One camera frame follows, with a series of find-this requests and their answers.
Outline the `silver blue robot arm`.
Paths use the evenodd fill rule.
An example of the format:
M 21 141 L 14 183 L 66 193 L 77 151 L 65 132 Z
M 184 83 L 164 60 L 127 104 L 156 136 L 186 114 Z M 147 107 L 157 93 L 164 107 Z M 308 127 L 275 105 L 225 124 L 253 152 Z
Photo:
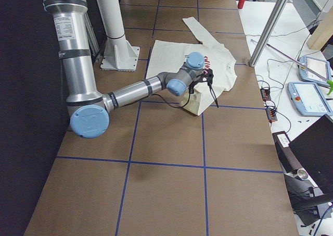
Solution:
M 133 71 L 139 47 L 126 39 L 119 0 L 97 0 L 107 40 L 104 63 L 108 69 Z M 102 94 L 97 90 L 93 62 L 88 43 L 85 14 L 86 0 L 43 0 L 44 9 L 52 14 L 59 43 L 59 59 L 65 70 L 70 127 L 82 138 L 102 135 L 110 123 L 109 113 L 168 90 L 175 96 L 193 94 L 196 84 L 212 85 L 213 72 L 204 66 L 204 57 L 197 52 L 186 56 L 177 72 L 156 76 Z

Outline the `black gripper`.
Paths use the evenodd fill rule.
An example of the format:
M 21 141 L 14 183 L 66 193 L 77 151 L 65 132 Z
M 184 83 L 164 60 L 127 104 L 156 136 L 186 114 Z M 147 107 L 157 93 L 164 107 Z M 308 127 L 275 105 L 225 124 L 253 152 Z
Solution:
M 204 69 L 200 75 L 198 75 L 194 81 L 189 85 L 189 94 L 194 93 L 194 87 L 198 83 L 207 83 L 209 88 L 212 88 L 213 84 L 213 70 L 212 69 Z

